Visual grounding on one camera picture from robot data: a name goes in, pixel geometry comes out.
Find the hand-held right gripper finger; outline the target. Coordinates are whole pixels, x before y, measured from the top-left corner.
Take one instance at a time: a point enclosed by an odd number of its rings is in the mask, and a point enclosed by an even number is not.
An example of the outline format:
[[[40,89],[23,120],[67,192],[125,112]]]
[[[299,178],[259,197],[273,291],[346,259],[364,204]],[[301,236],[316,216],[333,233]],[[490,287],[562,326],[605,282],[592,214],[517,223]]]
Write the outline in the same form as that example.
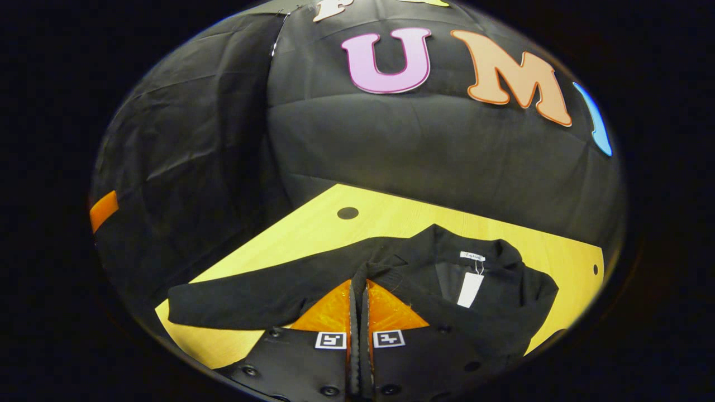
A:
[[[432,325],[375,281],[360,307],[360,395],[372,401],[450,401],[490,381],[506,362],[445,324]]]
[[[281,401],[347,401],[360,391],[359,331],[351,280],[289,327],[265,331],[245,358],[218,369]]]

